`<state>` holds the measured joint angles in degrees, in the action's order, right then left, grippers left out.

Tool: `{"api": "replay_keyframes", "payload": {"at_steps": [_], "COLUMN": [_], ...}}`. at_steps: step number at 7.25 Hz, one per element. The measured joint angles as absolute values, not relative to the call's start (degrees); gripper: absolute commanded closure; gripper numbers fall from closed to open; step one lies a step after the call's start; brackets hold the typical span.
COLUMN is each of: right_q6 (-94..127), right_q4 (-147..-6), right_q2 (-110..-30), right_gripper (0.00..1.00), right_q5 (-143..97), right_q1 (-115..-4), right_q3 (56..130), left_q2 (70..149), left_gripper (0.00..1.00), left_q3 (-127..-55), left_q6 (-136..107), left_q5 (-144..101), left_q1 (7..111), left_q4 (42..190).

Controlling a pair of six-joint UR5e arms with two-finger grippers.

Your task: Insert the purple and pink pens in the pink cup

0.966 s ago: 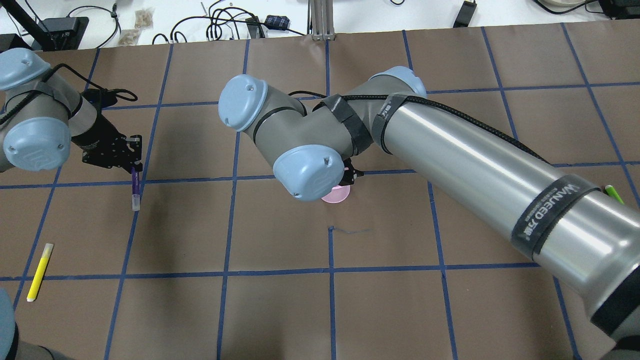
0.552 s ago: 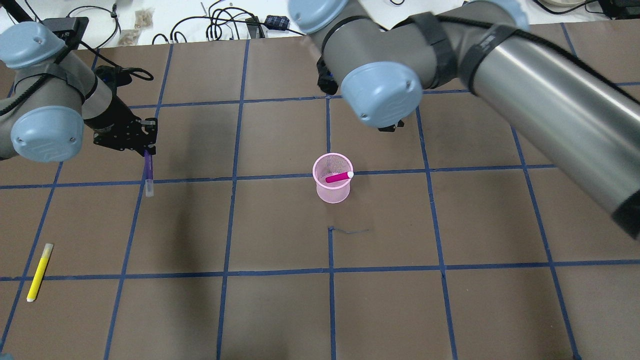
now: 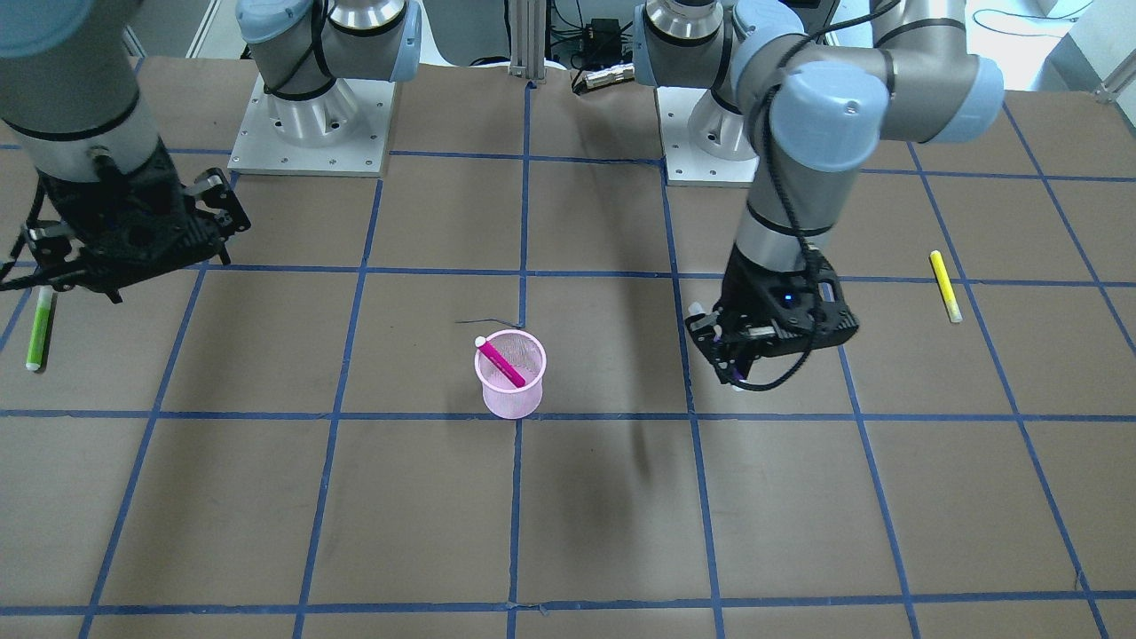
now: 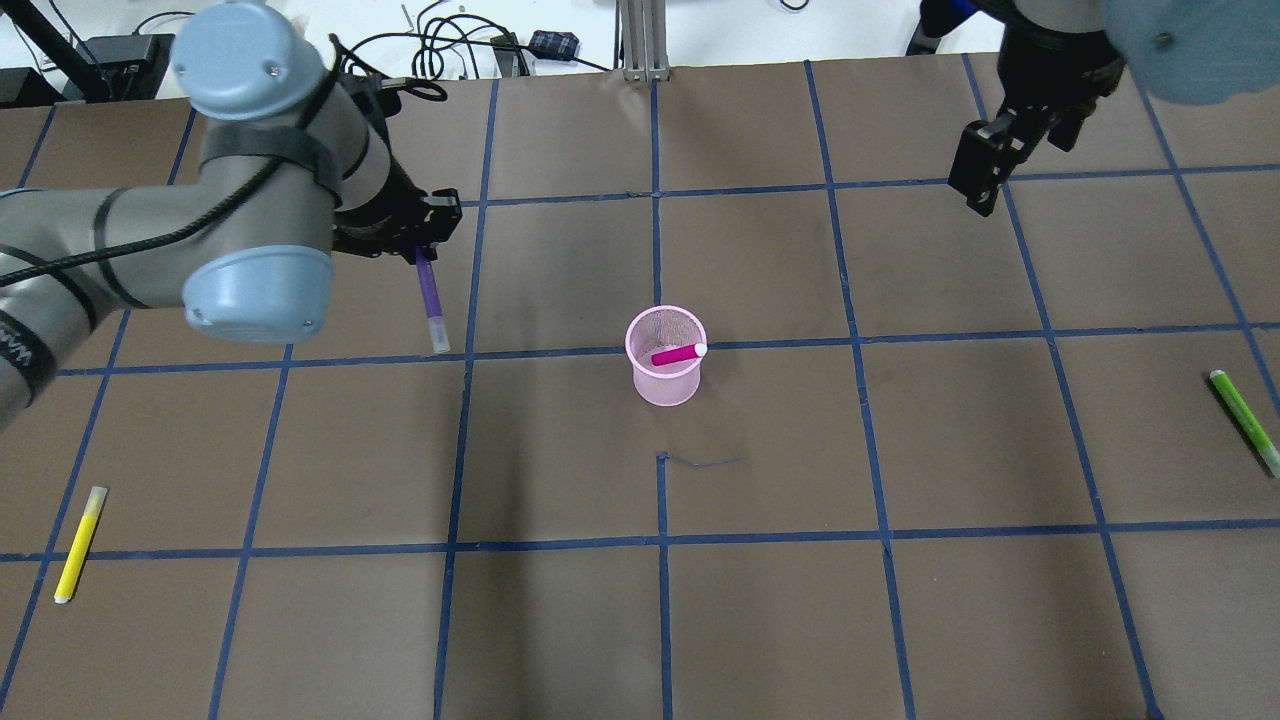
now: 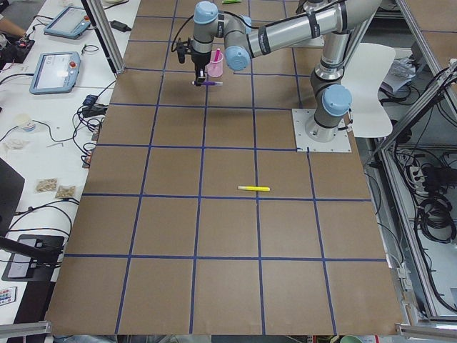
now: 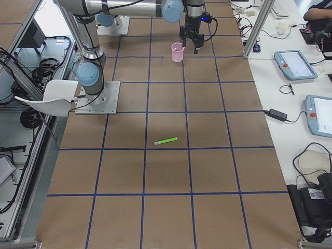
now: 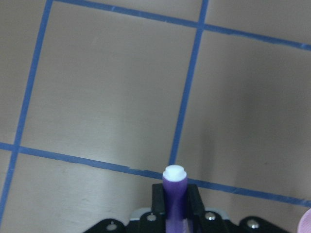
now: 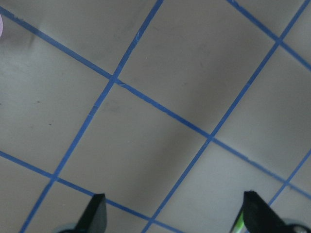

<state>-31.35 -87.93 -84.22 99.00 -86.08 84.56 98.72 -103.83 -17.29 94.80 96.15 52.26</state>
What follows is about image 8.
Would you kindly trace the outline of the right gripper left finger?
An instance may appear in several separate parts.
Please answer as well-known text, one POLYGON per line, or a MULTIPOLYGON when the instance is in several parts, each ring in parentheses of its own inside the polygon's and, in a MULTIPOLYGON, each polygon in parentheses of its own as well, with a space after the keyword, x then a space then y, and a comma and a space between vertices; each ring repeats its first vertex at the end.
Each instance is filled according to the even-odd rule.
POLYGON ((104 233, 107 228, 105 194, 94 194, 73 229, 74 233, 104 233))

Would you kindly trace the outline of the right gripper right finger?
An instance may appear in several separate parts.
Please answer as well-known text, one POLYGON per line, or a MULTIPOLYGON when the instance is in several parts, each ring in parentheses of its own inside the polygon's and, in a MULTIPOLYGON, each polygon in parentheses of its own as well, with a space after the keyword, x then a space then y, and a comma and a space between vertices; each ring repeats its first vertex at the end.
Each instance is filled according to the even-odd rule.
POLYGON ((243 221, 250 233, 286 233, 287 225, 255 192, 243 195, 243 221))

